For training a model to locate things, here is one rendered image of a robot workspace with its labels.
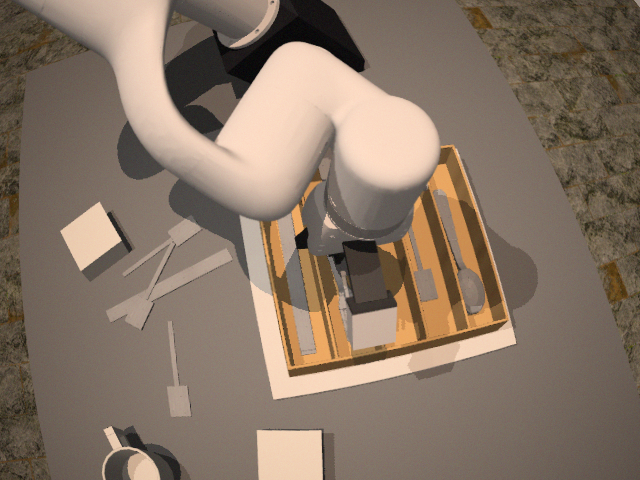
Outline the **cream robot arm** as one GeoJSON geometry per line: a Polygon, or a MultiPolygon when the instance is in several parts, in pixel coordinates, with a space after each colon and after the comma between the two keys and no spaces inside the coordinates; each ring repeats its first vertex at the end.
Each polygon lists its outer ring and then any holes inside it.
{"type": "MultiPolygon", "coordinates": [[[[394,232],[428,190],[441,154],[431,118],[319,46],[290,42],[276,49],[216,144],[181,115],[164,61],[174,11],[217,31],[224,46],[241,49],[269,30],[280,0],[11,1],[103,57],[148,153],[240,216],[271,222],[290,214],[328,147],[325,206],[352,236],[394,232]]],[[[376,241],[342,246],[353,294],[346,298],[352,349],[396,342],[397,302],[386,290],[376,241]]]]}

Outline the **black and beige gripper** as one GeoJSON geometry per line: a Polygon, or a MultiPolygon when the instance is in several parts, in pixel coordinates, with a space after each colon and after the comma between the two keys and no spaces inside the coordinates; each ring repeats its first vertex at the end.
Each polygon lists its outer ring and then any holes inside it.
{"type": "Polygon", "coordinates": [[[344,241],[376,241],[377,246],[401,240],[409,231],[413,216],[414,206],[394,233],[376,239],[363,239],[352,236],[340,229],[329,216],[325,201],[324,191],[326,181],[318,183],[308,195],[302,209],[302,224],[307,227],[295,236],[297,249],[309,249],[315,256],[334,256],[335,264],[341,264],[345,255],[342,246],[344,241]],[[347,236],[349,235],[349,236],[347,236]],[[353,238],[351,238],[353,237],[353,238]]]}

